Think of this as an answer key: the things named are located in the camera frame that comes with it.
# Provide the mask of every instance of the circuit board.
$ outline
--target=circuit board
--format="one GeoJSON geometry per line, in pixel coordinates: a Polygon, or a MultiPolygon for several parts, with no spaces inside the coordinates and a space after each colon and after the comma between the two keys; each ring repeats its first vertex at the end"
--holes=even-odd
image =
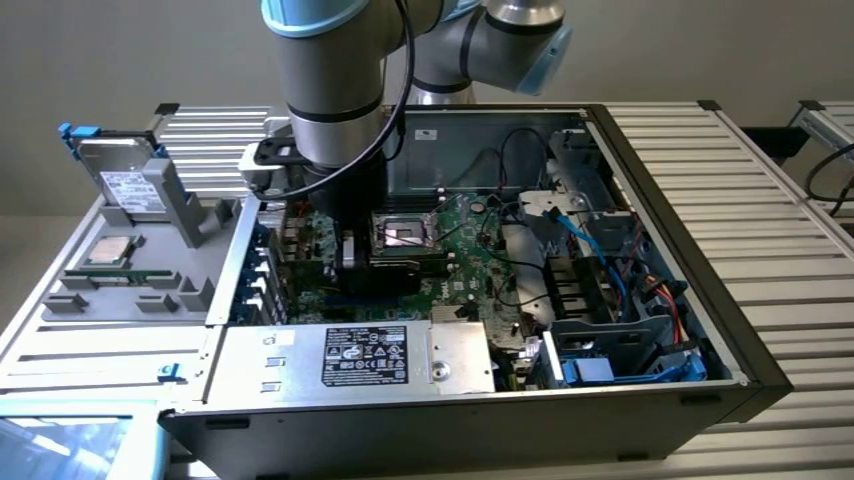
{"type": "MultiPolygon", "coordinates": [[[[302,216],[286,219],[282,238],[282,276],[292,299],[288,323],[430,320],[434,312],[443,311],[442,307],[448,307],[444,311],[452,311],[455,307],[474,302],[490,340],[499,347],[519,348],[522,336],[511,335],[512,324],[520,320],[519,309],[506,307],[495,300],[496,289],[506,284],[511,268],[490,256],[478,242],[484,219],[488,223],[483,231],[498,238],[499,219],[495,214],[487,217],[484,212],[470,211],[472,203],[486,205],[487,198],[474,193],[458,194],[434,214],[436,246],[450,254],[447,275],[423,278],[418,294],[398,297],[386,305],[366,304],[348,308],[330,306],[331,297],[338,292],[323,275],[324,264],[328,265],[335,257],[332,221],[319,212],[298,210],[302,216]]],[[[506,303],[515,303],[515,291],[503,292],[502,299],[506,303]]]]}

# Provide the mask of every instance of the capacitor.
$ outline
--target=capacitor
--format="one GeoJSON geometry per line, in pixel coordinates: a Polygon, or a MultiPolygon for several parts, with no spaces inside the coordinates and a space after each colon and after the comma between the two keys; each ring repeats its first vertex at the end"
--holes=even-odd
{"type": "Polygon", "coordinates": [[[468,210],[475,215],[480,215],[483,212],[486,212],[486,205],[480,202],[472,202],[472,204],[468,206],[468,210]]]}

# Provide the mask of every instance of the robotic arm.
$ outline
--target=robotic arm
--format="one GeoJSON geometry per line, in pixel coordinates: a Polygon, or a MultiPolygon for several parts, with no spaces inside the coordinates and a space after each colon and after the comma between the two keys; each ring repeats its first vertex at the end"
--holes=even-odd
{"type": "Polygon", "coordinates": [[[558,0],[262,0],[262,14],[279,47],[296,147],[311,162],[306,181],[324,184],[312,204],[343,222],[360,221],[387,189],[382,148],[368,151],[386,131],[383,58],[420,36],[404,89],[415,85],[415,103],[471,99],[472,81],[537,95],[571,33],[558,0]],[[328,178],[342,169],[352,170],[347,181],[328,178]]]}

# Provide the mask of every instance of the wire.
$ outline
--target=wire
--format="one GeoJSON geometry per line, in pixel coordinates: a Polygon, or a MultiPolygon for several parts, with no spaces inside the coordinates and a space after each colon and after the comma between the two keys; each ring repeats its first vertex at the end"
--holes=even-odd
{"type": "Polygon", "coordinates": [[[323,178],[318,182],[311,185],[306,185],[298,189],[283,192],[276,195],[266,195],[264,193],[255,191],[255,195],[263,201],[279,201],[287,200],[296,197],[304,197],[306,195],[322,190],[328,187],[334,182],[342,180],[348,175],[351,175],[359,166],[363,163],[370,161],[374,158],[374,155],[382,150],[383,144],[388,140],[395,129],[399,128],[399,122],[403,118],[407,99],[410,98],[410,92],[412,90],[412,81],[415,79],[415,29],[412,27],[412,20],[410,18],[410,12],[406,6],[406,0],[395,0],[395,6],[398,7],[398,12],[400,14],[400,20],[403,22],[403,36],[406,40],[406,77],[403,82],[403,88],[400,90],[400,96],[398,97],[398,103],[391,112],[391,117],[388,118],[388,122],[386,122],[386,126],[380,131],[376,139],[364,151],[359,154],[359,156],[352,160],[347,165],[344,165],[340,169],[338,169],[328,177],[323,178]]]}
{"type": "Polygon", "coordinates": [[[621,300],[619,300],[618,308],[622,312],[621,316],[623,317],[623,319],[627,319],[629,318],[629,290],[626,289],[626,283],[623,282],[623,278],[617,272],[617,269],[613,266],[609,266],[609,262],[605,259],[605,255],[602,254],[602,248],[599,248],[599,243],[593,239],[593,237],[589,237],[585,234],[585,232],[582,232],[578,229],[578,227],[573,224],[573,222],[570,222],[570,219],[566,217],[566,215],[558,216],[558,222],[561,222],[561,224],[567,228],[570,233],[575,235],[577,238],[579,238],[581,240],[585,240],[590,244],[590,248],[593,248],[593,251],[599,257],[599,262],[602,263],[602,267],[605,267],[609,275],[614,279],[617,288],[619,289],[621,300]]]}
{"type": "Polygon", "coordinates": [[[299,207],[299,212],[296,213],[298,218],[302,218],[307,208],[308,208],[308,201],[304,201],[302,206],[299,207]]]}
{"type": "Polygon", "coordinates": [[[638,234],[635,235],[635,239],[631,245],[631,250],[629,251],[629,261],[626,265],[623,265],[623,270],[619,272],[619,276],[622,279],[626,279],[626,273],[631,268],[631,264],[634,263],[635,253],[638,253],[638,248],[641,247],[641,238],[643,237],[643,228],[641,227],[641,222],[638,222],[638,234]]]}
{"type": "Polygon", "coordinates": [[[464,223],[460,223],[459,225],[456,225],[454,228],[451,228],[451,230],[448,230],[447,232],[444,232],[442,235],[439,235],[439,238],[436,238],[434,240],[434,243],[439,243],[442,240],[444,240],[446,238],[448,238],[454,232],[456,232],[460,228],[463,228],[466,226],[464,223]]]}
{"type": "Polygon", "coordinates": [[[492,215],[492,212],[495,212],[495,208],[491,208],[490,211],[486,212],[486,217],[483,218],[483,223],[480,224],[480,233],[478,234],[478,243],[480,244],[480,248],[483,248],[483,251],[490,255],[490,257],[492,257],[499,262],[503,262],[503,263],[506,263],[508,265],[519,265],[522,267],[531,267],[531,268],[535,268],[537,270],[539,270],[542,273],[546,273],[546,269],[541,265],[537,265],[535,263],[528,263],[528,262],[519,262],[516,260],[510,260],[508,258],[499,257],[492,252],[492,250],[490,250],[488,245],[483,241],[483,236],[484,236],[484,231],[486,231],[486,224],[490,221],[490,216],[492,215]]]}
{"type": "Polygon", "coordinates": [[[543,293],[538,297],[534,297],[530,300],[526,300],[524,302],[508,303],[504,299],[502,299],[502,293],[504,293],[504,289],[507,288],[507,284],[510,283],[510,279],[512,279],[514,277],[515,277],[515,275],[508,275],[507,278],[504,279],[504,281],[502,282],[502,286],[498,287],[498,293],[495,294],[495,300],[498,300],[498,303],[500,303],[506,307],[518,308],[518,307],[524,307],[526,305],[530,305],[535,301],[542,300],[543,298],[549,297],[549,294],[543,293]]]}
{"type": "Polygon", "coordinates": [[[854,187],[854,176],[851,176],[851,179],[849,180],[847,185],[842,189],[842,192],[839,192],[839,199],[837,200],[837,204],[833,206],[833,210],[830,210],[829,212],[831,217],[835,217],[837,213],[839,213],[839,210],[842,210],[842,205],[847,201],[851,187],[854,187]]]}
{"type": "MultiPolygon", "coordinates": [[[[647,275],[646,283],[655,283],[655,277],[647,275]]],[[[681,341],[689,341],[689,334],[685,331],[685,327],[682,326],[682,319],[679,318],[679,308],[677,307],[677,301],[673,298],[673,294],[670,293],[670,289],[667,285],[662,285],[661,287],[653,290],[655,294],[665,299],[670,306],[670,316],[673,318],[673,343],[678,344],[681,341]]]]}
{"type": "MultiPolygon", "coordinates": [[[[818,162],[818,164],[813,167],[813,169],[810,170],[810,173],[807,173],[806,175],[806,194],[809,195],[809,197],[814,200],[821,200],[822,202],[845,202],[846,201],[846,195],[847,195],[847,191],[845,191],[845,195],[839,195],[838,197],[825,197],[823,195],[818,195],[814,191],[813,191],[813,181],[815,180],[815,176],[821,173],[821,171],[825,169],[825,167],[827,165],[830,165],[830,163],[837,160],[838,158],[843,157],[845,155],[847,155],[850,152],[854,151],[854,143],[851,145],[849,145],[847,147],[841,148],[839,150],[837,150],[833,154],[830,154],[830,156],[827,158],[825,158],[821,162],[818,162]]],[[[846,186],[846,189],[851,189],[854,187],[854,176],[849,179],[849,183],[846,186]]]]}
{"type": "Polygon", "coordinates": [[[541,144],[541,146],[543,147],[543,171],[546,170],[547,167],[547,163],[549,163],[549,152],[551,152],[551,148],[549,147],[549,142],[546,141],[546,139],[543,138],[543,136],[541,135],[541,133],[534,130],[531,127],[519,127],[514,130],[510,131],[510,133],[507,133],[507,136],[504,137],[504,140],[502,141],[502,147],[499,150],[495,150],[494,148],[487,148],[484,150],[480,151],[480,154],[483,154],[484,152],[490,152],[494,153],[498,157],[498,186],[496,186],[496,190],[500,191],[504,189],[504,187],[507,186],[510,179],[508,179],[508,174],[507,174],[507,165],[504,163],[504,158],[506,158],[506,154],[507,154],[507,145],[510,144],[510,139],[514,137],[514,135],[516,135],[518,133],[531,133],[534,134],[534,136],[537,137],[537,140],[541,144]]]}

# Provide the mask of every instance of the blue cable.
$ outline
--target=blue cable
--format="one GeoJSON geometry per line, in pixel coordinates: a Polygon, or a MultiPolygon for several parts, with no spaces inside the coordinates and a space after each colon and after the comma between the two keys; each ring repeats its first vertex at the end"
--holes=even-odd
{"type": "Polygon", "coordinates": [[[623,279],[621,278],[619,273],[617,273],[617,270],[614,270],[614,267],[609,267],[609,262],[606,261],[605,255],[602,254],[599,243],[591,237],[589,237],[585,234],[585,232],[579,230],[575,224],[570,222],[570,219],[566,217],[566,215],[558,216],[558,222],[561,222],[561,225],[563,225],[567,228],[567,230],[570,231],[570,233],[573,233],[573,235],[575,235],[578,238],[581,238],[590,244],[590,248],[593,248],[593,251],[597,253],[597,256],[599,257],[599,262],[602,262],[602,266],[607,268],[609,275],[614,279],[617,288],[619,288],[619,293],[623,296],[623,305],[622,305],[623,319],[629,318],[629,291],[626,290],[626,284],[623,283],[623,279]]]}

